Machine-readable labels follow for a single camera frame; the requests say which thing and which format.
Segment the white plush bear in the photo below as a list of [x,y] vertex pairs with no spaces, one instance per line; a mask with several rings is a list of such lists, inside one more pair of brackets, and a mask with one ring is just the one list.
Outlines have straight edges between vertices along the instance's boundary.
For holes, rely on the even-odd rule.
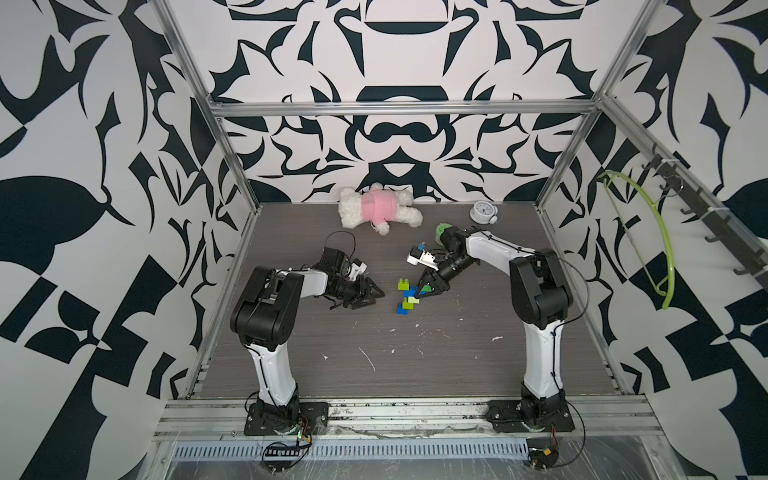
[[407,190],[383,190],[383,185],[373,184],[364,194],[354,188],[343,188],[339,200],[339,215],[344,228],[355,228],[371,222],[373,229],[382,235],[389,233],[389,223],[407,223],[411,227],[422,224],[422,213],[413,205],[413,194]]

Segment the gray wood tabletop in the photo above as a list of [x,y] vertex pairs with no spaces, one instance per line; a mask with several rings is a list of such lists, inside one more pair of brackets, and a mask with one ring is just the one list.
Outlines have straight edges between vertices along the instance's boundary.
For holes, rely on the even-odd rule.
[[[398,278],[418,281],[423,266],[406,262],[413,245],[435,245],[438,223],[470,227],[470,205],[418,205],[419,228],[391,223],[381,236],[370,225],[355,230],[355,257],[385,291],[376,305],[359,310],[329,310],[331,302],[301,300],[296,327],[288,341],[290,365],[301,396],[505,396],[517,395],[525,373],[523,323],[511,307],[509,279],[485,264],[473,265],[440,296],[423,299],[409,315],[397,315],[402,302]],[[500,221],[484,228],[523,247],[548,246],[531,204],[499,205]],[[334,204],[266,204],[257,221],[237,295],[257,265],[300,268],[320,259],[326,237],[341,230]],[[328,246],[348,255],[346,234]],[[578,312],[571,308],[571,315]],[[568,394],[615,393],[587,326],[566,326],[562,340],[562,375]],[[228,325],[220,333],[203,384],[203,398],[244,398],[257,389],[248,352]]]

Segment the white alarm clock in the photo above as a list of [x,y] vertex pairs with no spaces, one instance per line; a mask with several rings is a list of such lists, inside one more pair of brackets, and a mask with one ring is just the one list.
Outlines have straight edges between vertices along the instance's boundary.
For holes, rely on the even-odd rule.
[[481,225],[496,223],[498,221],[498,207],[489,202],[479,201],[472,205],[472,209],[469,211],[469,218]]

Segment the patterned backdrop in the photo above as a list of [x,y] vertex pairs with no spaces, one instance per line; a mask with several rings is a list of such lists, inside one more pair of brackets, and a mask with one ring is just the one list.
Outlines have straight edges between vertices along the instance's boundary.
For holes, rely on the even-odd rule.
[[134,478],[248,209],[146,0],[0,7],[3,478]]
[[[616,92],[669,151],[759,237],[768,238],[768,5],[670,0]],[[620,170],[653,200],[660,180],[605,116],[547,205],[555,237],[589,279],[591,314],[624,380],[645,393],[690,475],[768,475],[768,294],[676,197],[660,202],[676,264],[661,310],[598,175]],[[655,281],[666,274],[656,221],[616,181],[612,194]],[[584,293],[584,287],[577,285]]]
[[[641,0],[172,0],[220,102],[591,98]],[[261,201],[535,200],[576,114],[230,118]]]

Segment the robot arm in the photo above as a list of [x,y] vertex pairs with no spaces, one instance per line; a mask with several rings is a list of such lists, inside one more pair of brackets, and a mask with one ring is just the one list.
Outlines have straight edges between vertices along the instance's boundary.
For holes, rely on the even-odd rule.
[[[553,250],[527,251],[477,229],[449,227],[440,236],[449,254],[442,261],[423,246],[414,247],[408,262],[427,266],[417,287],[417,297],[439,295],[449,281],[479,261],[509,275],[512,306],[525,323],[526,367],[522,401],[516,412],[529,429],[549,425],[567,412],[560,376],[562,325],[573,303],[565,274]],[[422,293],[424,286],[432,290]],[[509,422],[503,419],[500,424]]]
[[384,297],[384,292],[363,275],[365,270],[363,262],[348,260],[333,248],[323,249],[320,261],[312,268],[254,269],[230,319],[230,328],[248,349],[259,377],[259,395],[251,418],[258,417],[278,433],[295,428],[299,393],[290,372],[286,342],[296,322],[299,299],[335,299],[338,303],[331,309],[372,305]]

